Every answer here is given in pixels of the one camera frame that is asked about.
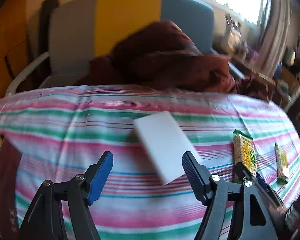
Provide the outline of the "white foam block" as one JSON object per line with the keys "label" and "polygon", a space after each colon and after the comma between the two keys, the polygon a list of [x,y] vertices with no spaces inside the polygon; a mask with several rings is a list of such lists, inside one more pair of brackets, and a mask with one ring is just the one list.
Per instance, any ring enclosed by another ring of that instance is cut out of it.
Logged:
{"label": "white foam block", "polygon": [[190,151],[198,163],[202,158],[170,112],[135,119],[134,130],[162,185],[185,174],[182,156]]}

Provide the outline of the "green yellow cracker pack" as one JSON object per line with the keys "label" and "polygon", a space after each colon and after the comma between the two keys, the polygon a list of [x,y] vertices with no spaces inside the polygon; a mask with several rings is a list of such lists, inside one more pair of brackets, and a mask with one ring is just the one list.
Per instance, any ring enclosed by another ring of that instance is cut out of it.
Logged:
{"label": "green yellow cracker pack", "polygon": [[234,130],[234,162],[242,163],[257,178],[257,161],[253,138]]}

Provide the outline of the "metal tray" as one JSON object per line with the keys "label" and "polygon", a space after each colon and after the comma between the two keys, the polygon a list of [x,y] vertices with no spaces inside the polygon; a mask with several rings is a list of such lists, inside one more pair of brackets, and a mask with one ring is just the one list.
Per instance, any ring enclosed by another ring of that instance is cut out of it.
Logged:
{"label": "metal tray", "polygon": [[20,160],[18,149],[0,135],[0,239],[18,239],[15,185]]}

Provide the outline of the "striped pink green tablecloth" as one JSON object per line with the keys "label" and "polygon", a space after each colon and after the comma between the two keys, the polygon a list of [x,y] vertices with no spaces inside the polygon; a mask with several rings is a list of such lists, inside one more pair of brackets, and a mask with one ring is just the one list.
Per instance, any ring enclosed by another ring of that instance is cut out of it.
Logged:
{"label": "striped pink green tablecloth", "polygon": [[[90,209],[102,239],[193,239],[205,207],[185,176],[160,185],[134,133],[135,119],[169,111],[204,165],[234,178],[233,132],[250,135],[262,178],[290,205],[300,194],[300,138],[286,113],[247,96],[158,91],[140,86],[38,89],[0,99],[0,135],[21,153],[15,185],[18,224],[41,183],[70,180],[105,151],[114,166]],[[277,182],[275,144],[289,178]]]}

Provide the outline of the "dark red blanket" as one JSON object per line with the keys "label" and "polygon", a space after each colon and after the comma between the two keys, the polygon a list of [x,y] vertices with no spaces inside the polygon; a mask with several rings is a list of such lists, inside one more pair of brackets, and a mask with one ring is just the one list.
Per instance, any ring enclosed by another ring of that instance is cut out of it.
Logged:
{"label": "dark red blanket", "polygon": [[269,86],[254,76],[236,80],[230,55],[202,53],[172,21],[153,22],[89,62],[76,85],[140,85],[156,90],[241,94],[269,100]]}

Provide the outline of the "orange wooden wardrobe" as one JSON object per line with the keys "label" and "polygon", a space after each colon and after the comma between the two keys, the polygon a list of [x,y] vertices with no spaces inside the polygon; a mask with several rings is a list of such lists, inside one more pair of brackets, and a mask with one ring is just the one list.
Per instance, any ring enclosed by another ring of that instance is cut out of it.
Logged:
{"label": "orange wooden wardrobe", "polygon": [[0,6],[0,98],[30,59],[26,0],[6,0]]}

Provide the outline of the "grey yellow blue sofa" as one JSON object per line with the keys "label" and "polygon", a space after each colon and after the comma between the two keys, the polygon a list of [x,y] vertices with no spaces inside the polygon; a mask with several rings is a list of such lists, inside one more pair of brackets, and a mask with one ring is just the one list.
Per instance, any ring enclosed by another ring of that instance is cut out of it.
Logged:
{"label": "grey yellow blue sofa", "polygon": [[[145,26],[174,22],[206,54],[212,51],[214,11],[199,0],[73,0],[59,5],[50,18],[49,49],[11,82],[10,96],[38,67],[45,70],[40,88],[73,86],[89,72],[89,62]],[[243,74],[229,62],[238,80]]]}

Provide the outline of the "black rolled mat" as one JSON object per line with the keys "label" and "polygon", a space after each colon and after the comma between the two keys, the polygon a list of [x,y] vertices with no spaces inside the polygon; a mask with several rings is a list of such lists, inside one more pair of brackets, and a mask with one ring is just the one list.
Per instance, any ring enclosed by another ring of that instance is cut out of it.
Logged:
{"label": "black rolled mat", "polygon": [[58,8],[60,0],[45,0],[42,2],[39,17],[38,53],[41,55],[49,49],[50,18],[54,9]]}

